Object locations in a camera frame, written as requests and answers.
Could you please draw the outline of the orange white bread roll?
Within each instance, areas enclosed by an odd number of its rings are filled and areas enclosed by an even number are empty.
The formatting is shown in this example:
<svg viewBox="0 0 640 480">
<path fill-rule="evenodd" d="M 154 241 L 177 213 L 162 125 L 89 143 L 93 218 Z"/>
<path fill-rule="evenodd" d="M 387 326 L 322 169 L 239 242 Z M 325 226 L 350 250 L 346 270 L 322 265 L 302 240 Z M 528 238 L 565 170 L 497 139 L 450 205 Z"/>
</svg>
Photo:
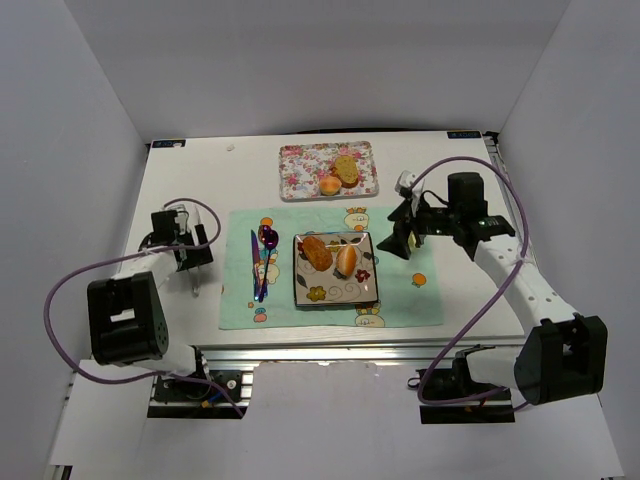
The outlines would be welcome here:
<svg viewBox="0 0 640 480">
<path fill-rule="evenodd" d="M 336 255 L 334 273 L 339 278 L 349 278 L 356 266 L 357 253 L 351 244 L 343 245 Z"/>
</svg>

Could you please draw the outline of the silver metal tongs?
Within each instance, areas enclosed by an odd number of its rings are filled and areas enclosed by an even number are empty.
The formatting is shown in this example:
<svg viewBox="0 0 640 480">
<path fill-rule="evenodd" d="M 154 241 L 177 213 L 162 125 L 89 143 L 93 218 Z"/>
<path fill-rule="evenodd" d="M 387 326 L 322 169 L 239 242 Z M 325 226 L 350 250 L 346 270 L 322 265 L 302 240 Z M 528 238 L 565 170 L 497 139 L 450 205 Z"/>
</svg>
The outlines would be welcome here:
<svg viewBox="0 0 640 480">
<path fill-rule="evenodd" d="M 193 212 L 193 222 L 192 222 L 192 234 L 194 239 L 194 244 L 196 246 L 200 245 L 200 239 L 196 230 L 196 226 L 201 223 L 200 212 L 196 204 L 192 205 Z M 197 298 L 200 294 L 201 289 L 201 270 L 199 266 L 191 268 L 189 271 L 189 279 L 191 282 L 191 291 L 192 296 Z"/>
</svg>

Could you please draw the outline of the brown oval bread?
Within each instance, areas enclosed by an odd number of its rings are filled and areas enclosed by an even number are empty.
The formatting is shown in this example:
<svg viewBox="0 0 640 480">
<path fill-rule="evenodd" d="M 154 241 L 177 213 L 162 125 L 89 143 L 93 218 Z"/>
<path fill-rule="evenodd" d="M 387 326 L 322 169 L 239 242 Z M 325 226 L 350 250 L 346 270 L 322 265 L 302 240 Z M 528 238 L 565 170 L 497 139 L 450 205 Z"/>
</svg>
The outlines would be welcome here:
<svg viewBox="0 0 640 480">
<path fill-rule="evenodd" d="M 321 239 L 307 236 L 302 241 L 302 248 L 304 255 L 315 270 L 326 271 L 332 266 L 332 253 Z"/>
</svg>

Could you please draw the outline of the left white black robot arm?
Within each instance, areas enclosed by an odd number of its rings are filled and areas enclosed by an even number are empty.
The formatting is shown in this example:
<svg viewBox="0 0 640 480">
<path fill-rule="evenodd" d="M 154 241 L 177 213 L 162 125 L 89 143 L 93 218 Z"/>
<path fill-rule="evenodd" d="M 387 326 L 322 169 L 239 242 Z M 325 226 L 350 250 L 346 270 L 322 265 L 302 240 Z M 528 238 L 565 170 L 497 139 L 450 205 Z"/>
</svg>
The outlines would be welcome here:
<svg viewBox="0 0 640 480">
<path fill-rule="evenodd" d="M 191 226 L 183 205 L 153 213 L 151 222 L 140 256 L 87 287 L 93 357 L 101 365 L 206 379 L 199 348 L 170 340 L 158 293 L 171 276 L 186 272 L 192 294 L 199 294 L 200 267 L 213 262 L 204 225 Z"/>
</svg>

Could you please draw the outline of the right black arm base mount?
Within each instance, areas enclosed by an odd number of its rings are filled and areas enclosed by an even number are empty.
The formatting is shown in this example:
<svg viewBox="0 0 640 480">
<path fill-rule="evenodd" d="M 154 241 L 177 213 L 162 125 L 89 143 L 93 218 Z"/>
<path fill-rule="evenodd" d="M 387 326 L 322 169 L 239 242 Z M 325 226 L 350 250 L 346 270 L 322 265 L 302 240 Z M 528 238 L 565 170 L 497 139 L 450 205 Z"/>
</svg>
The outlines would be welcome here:
<svg viewBox="0 0 640 480">
<path fill-rule="evenodd" d="M 515 422 L 514 406 L 508 387 L 481 383 L 472 377 L 469 360 L 480 356 L 493 368 L 502 368 L 504 360 L 496 353 L 503 349 L 494 346 L 475 345 L 458 350 L 450 365 L 438 363 L 427 374 L 426 369 L 407 381 L 414 390 L 420 405 L 420 421 L 423 425 L 508 424 Z"/>
</svg>

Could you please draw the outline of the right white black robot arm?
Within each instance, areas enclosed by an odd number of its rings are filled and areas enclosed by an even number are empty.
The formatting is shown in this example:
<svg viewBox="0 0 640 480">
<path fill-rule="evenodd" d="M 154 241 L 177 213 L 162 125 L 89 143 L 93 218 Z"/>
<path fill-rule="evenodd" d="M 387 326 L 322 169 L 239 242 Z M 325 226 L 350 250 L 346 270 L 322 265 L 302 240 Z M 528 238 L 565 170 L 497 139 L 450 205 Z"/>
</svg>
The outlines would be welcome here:
<svg viewBox="0 0 640 480">
<path fill-rule="evenodd" d="M 489 213 L 479 174 L 454 173 L 447 182 L 447 199 L 433 207 L 424 198 L 423 180 L 402 172 L 395 190 L 403 201 L 388 217 L 392 234 L 378 247 L 407 260 L 427 236 L 452 238 L 497 286 L 525 342 L 457 351 L 447 377 L 436 377 L 434 367 L 421 376 L 420 400 L 451 405 L 516 390 L 528 404 L 540 405 L 600 392 L 608 341 L 604 322 L 580 314 L 527 261 L 524 238 L 503 216 Z"/>
</svg>

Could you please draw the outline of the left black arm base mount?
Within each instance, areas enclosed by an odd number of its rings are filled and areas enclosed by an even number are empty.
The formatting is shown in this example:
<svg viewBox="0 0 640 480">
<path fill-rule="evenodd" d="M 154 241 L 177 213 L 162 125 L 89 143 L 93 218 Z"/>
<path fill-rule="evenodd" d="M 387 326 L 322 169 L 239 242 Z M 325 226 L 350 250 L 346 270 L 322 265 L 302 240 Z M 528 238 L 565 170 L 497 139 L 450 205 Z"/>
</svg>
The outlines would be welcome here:
<svg viewBox="0 0 640 480">
<path fill-rule="evenodd" d="M 245 413 L 251 396 L 253 374 L 242 370 L 210 371 L 211 379 L 222 387 L 238 409 Z M 147 409 L 149 419 L 239 420 L 241 416 L 214 387 L 158 377 L 153 384 Z"/>
</svg>

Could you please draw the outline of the pale yellow mug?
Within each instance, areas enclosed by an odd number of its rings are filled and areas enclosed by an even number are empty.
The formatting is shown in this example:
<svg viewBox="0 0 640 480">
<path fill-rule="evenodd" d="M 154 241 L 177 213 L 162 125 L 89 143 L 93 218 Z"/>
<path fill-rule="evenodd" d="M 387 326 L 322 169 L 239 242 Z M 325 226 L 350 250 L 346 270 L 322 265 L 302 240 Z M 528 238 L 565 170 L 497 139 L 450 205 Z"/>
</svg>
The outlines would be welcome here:
<svg viewBox="0 0 640 480">
<path fill-rule="evenodd" d="M 423 240 L 419 235 L 416 235 L 414 232 L 411 232 L 407 238 L 407 244 L 411 252 L 416 249 L 419 249 L 423 245 Z"/>
</svg>

